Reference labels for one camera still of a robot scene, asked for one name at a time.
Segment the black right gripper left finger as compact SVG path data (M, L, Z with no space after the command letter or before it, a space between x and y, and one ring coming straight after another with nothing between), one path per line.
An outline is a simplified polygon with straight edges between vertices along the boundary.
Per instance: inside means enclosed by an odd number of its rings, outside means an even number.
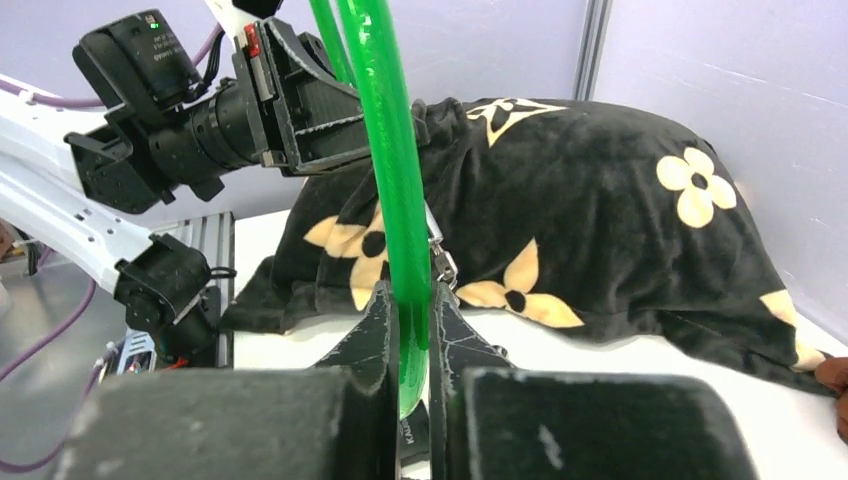
M398 309L379 282L360 323L296 370L121 375L83 404L54 479L396 479Z

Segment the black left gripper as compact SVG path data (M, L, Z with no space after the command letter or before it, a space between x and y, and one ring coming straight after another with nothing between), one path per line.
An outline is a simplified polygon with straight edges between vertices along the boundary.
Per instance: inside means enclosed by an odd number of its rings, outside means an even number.
M258 20L236 36L232 61L261 166L315 176L370 159L359 95L336 78L317 36Z

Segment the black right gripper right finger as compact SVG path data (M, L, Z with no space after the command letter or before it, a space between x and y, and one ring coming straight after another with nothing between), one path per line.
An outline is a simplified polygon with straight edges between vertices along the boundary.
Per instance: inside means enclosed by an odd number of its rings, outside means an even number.
M752 479L726 403L679 375L513 366L435 283L429 313L435 479Z

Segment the green cable lock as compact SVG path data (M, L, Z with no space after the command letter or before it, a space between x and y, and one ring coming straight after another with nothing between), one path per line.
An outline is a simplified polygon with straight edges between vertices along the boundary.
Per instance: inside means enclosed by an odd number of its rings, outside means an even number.
M398 416L406 418L421 399L427 374L427 309L431 266L425 201L410 103L389 7L384 1L341 1L338 14L325 2L313 12L330 40L332 61L358 90L371 148L379 209L367 230L339 226L330 254L354 259L351 296L357 310L368 304L382 271L398 308ZM366 232L382 226L387 249L369 258Z

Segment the green cable lock keys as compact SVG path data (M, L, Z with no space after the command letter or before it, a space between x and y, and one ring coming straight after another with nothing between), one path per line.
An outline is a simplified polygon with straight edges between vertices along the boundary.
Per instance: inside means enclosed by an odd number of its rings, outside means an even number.
M449 251L442 247L443 233L430 206L425 203L425 218L428 228L428 245L436 269L436 280L445 283L451 290L457 285L458 268Z

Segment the black padlock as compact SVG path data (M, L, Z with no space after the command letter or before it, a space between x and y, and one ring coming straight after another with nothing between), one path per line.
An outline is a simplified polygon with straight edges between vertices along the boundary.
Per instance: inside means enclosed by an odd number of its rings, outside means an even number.
M430 458L429 415L423 401L399 422L398 458L402 467Z

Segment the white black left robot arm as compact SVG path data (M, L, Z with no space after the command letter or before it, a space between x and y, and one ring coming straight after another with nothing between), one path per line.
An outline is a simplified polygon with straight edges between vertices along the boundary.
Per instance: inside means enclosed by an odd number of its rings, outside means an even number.
M207 294L225 275L132 217L185 186L209 201L224 175L253 166L286 177L370 156L363 109L334 14L312 3L317 35L296 33L276 1L213 1L218 19L199 72L161 11L97 27L72 51L103 108L95 129L47 126L51 102L1 108L1 215L82 268L125 307L151 346L119 373L170 365L228 368L233 338Z

